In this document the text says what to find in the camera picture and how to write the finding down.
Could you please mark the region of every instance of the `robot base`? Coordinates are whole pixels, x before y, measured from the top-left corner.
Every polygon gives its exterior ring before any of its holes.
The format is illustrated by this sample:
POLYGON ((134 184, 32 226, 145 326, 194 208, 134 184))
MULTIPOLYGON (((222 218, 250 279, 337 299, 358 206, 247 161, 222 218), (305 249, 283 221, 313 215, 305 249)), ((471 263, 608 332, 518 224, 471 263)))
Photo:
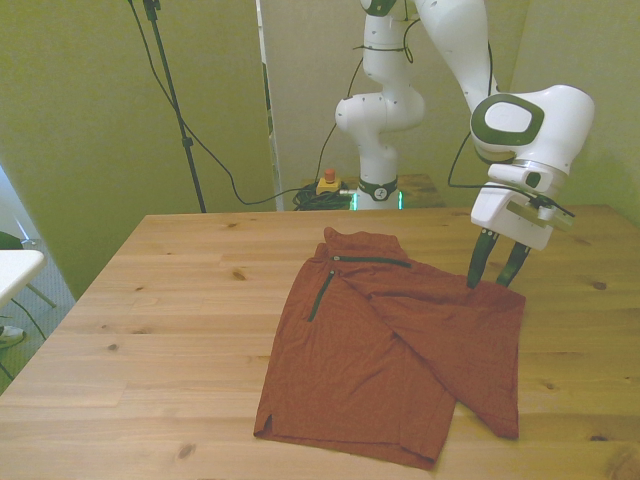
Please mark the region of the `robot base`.
POLYGON ((402 209, 401 205, 401 192, 396 190, 389 198, 383 201, 376 201, 371 198, 371 195, 358 189, 354 194, 354 204, 357 210, 399 210, 402 209))

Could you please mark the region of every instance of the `white table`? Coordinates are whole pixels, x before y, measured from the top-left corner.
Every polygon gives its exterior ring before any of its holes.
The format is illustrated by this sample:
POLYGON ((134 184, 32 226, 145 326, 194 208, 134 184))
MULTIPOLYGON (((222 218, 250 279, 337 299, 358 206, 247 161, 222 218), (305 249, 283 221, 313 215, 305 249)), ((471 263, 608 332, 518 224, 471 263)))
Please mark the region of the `white table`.
POLYGON ((0 308, 28 286, 46 264, 42 252, 36 250, 0 250, 0 308))

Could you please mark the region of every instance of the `robot logo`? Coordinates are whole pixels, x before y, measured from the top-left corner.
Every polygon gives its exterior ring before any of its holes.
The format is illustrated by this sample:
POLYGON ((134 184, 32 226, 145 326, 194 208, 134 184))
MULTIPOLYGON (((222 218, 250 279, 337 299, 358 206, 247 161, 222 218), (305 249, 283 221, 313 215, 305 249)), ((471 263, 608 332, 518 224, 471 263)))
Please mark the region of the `robot logo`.
POLYGON ((387 198, 387 189, 386 188, 378 188, 376 189, 376 191, 373 193, 374 197, 376 197, 377 200, 385 200, 387 198))

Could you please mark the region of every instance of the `microphone stand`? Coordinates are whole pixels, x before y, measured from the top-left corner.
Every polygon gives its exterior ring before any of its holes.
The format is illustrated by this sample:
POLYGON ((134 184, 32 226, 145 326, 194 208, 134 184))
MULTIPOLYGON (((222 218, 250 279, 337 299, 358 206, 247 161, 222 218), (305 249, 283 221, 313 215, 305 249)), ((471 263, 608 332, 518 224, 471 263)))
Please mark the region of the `microphone stand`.
POLYGON ((160 58, 162 59, 162 66, 164 67, 164 74, 167 77, 167 83, 169 85, 169 92, 171 93, 171 102, 173 103, 173 109, 176 112, 176 117, 178 118, 178 125, 180 126, 180 133, 182 135, 182 146, 184 147, 184 151, 187 154, 187 161, 189 162, 189 168, 191 170, 191 177, 193 178, 193 185, 196 189, 196 195, 198 196, 198 203, 200 204, 200 211, 202 213, 207 213, 207 210, 204 205, 204 198, 202 198, 202 191, 200 190, 200 182, 198 180, 198 174, 196 173, 196 166, 193 161, 193 155, 191 153, 191 147, 193 146, 193 139, 187 136, 187 132, 184 126, 184 120, 182 119, 182 115, 180 114, 180 107, 178 106, 178 97, 176 96, 176 91, 173 88, 173 81, 171 80, 171 72, 169 72, 169 63, 167 62, 167 57, 164 53, 164 48, 162 46, 162 39, 160 38, 160 31, 158 30, 158 16, 156 15, 156 10, 160 10, 160 0, 143 0, 144 9, 147 12, 147 18, 151 22, 151 26, 153 27, 153 33, 156 37, 156 43, 158 44, 158 50, 160 52, 160 58))

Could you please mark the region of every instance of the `green wall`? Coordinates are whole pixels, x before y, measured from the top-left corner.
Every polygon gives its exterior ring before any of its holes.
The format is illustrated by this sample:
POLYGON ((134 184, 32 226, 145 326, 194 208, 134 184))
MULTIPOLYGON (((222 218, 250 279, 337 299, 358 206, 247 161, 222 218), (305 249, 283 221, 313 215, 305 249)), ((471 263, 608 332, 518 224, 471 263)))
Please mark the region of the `green wall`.
POLYGON ((611 205, 637 226, 639 32, 637 0, 531 0, 513 77, 514 91, 565 83, 591 95, 594 125, 560 200, 611 205))
MULTIPOLYGON (((186 121, 246 199, 273 195, 255 1, 165 1, 158 16, 186 121)), ((1 2, 0 45, 0 163, 79 297, 146 214, 199 212, 175 114, 124 0, 1 2)), ((208 211, 246 209, 194 154, 208 211)))

